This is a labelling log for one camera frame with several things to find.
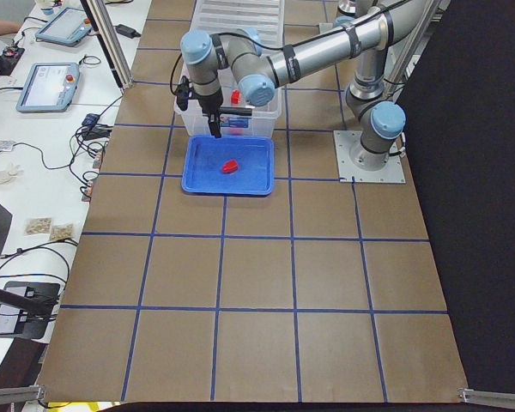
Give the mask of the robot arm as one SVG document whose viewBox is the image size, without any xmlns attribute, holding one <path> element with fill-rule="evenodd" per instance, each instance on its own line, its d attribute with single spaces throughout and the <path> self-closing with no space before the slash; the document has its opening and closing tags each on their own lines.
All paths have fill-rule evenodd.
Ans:
<svg viewBox="0 0 515 412">
<path fill-rule="evenodd" d="M 349 150 L 361 170 L 378 171 L 391 157 L 391 147 L 403 132 L 406 115 L 396 103 L 385 100 L 385 60 L 390 46 L 406 38 L 424 16 L 426 4 L 414 1 L 359 1 L 354 19 L 338 21 L 333 28 L 263 53 L 254 28 L 207 33 L 191 30 L 180 41 L 180 58 L 188 70 L 173 88 L 176 104 L 186 110 L 196 100 L 208 120 L 212 136 L 221 136 L 220 116 L 226 112 L 218 79 L 219 70 L 231 70 L 244 99 L 265 106 L 275 91 L 343 60 L 358 59 L 346 102 L 363 131 Z"/>
</svg>

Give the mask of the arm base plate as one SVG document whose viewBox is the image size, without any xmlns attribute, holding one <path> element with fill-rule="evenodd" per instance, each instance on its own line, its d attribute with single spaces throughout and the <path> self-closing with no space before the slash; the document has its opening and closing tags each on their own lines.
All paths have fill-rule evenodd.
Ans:
<svg viewBox="0 0 515 412">
<path fill-rule="evenodd" d="M 383 154 L 373 154 L 361 145 L 361 130 L 333 132 L 336 161 L 341 182 L 362 184 L 405 184 L 397 141 Z"/>
</svg>

